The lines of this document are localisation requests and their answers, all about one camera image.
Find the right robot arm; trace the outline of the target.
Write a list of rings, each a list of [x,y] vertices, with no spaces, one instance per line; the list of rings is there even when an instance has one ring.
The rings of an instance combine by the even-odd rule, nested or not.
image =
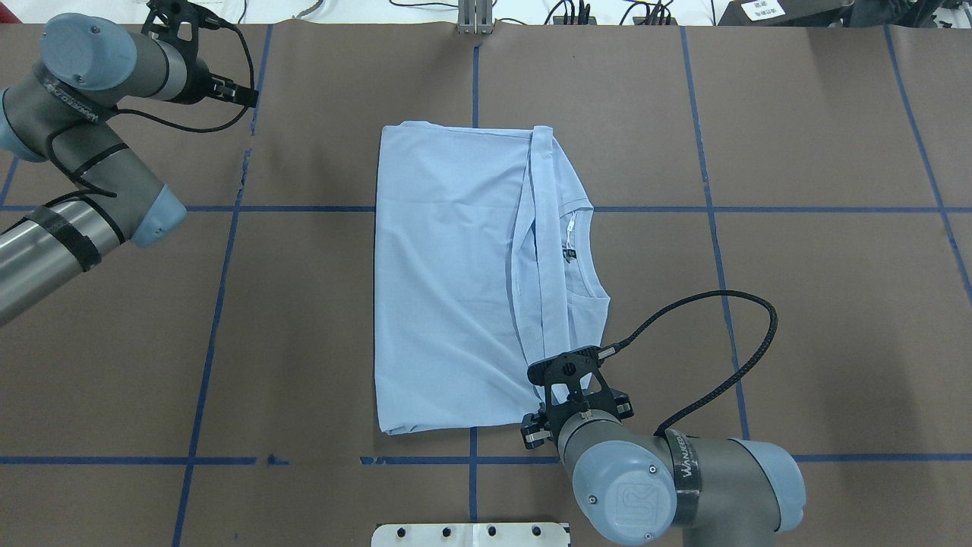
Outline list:
[[[787,450],[670,426],[632,433],[630,396],[601,373],[609,355],[587,346],[532,363],[541,402],[520,426],[528,449],[556,444],[576,504],[601,536],[642,546],[679,527],[685,546],[772,546],[800,525],[806,483]]]

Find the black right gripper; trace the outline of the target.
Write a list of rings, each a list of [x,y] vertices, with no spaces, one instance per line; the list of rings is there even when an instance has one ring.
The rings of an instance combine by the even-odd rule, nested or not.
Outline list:
[[[548,439],[559,442],[566,423],[576,415],[592,418],[594,411],[618,420],[634,416],[630,396],[608,385],[601,373],[604,360],[618,347],[584,346],[532,363],[527,378],[544,391],[538,411],[527,413],[520,434],[525,449],[538,449]]]

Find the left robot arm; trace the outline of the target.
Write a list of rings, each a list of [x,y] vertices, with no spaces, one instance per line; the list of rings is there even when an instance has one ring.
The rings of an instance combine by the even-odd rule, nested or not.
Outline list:
[[[174,122],[119,101],[212,98],[240,114],[258,104],[256,68],[235,22],[190,1],[150,1],[148,9],[139,32],[95,15],[56,15],[31,72],[2,91],[2,149],[51,163],[74,186],[2,233],[3,324],[112,250],[155,245],[187,217],[174,191],[109,125],[117,115]]]

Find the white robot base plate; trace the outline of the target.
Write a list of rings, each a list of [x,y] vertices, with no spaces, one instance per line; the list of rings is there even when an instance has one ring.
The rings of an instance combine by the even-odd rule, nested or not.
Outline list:
[[[570,546],[568,523],[396,523],[376,527],[371,546]]]

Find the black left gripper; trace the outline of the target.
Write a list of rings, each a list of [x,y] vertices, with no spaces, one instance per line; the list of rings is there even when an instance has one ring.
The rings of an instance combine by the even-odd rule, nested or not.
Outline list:
[[[257,106],[258,90],[252,55],[246,39],[235,24],[191,1],[149,1],[147,6],[149,14],[141,33],[159,43],[166,58],[166,79],[153,97],[166,103],[185,105],[213,98],[246,109]],[[239,84],[209,69],[199,55],[199,35],[204,29],[228,29],[236,34],[247,60],[249,84]]]

